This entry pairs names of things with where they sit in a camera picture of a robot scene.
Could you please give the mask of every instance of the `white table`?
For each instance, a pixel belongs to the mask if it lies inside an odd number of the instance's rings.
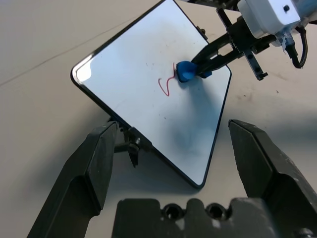
[[[0,230],[26,237],[64,162],[107,115],[70,81],[71,68],[156,0],[2,1],[0,7]],[[215,9],[179,3],[209,40],[225,29]],[[232,20],[239,16],[231,12]],[[143,156],[133,169],[115,156],[104,210],[87,238],[110,237],[116,204],[123,198],[156,198],[185,206],[191,197],[224,206],[245,196],[236,169],[227,122],[240,119],[267,131],[317,190],[316,26],[308,26],[309,55],[295,69],[281,49],[257,59],[269,76],[258,82],[245,59],[229,65],[232,80],[209,176],[192,189],[158,158]]]

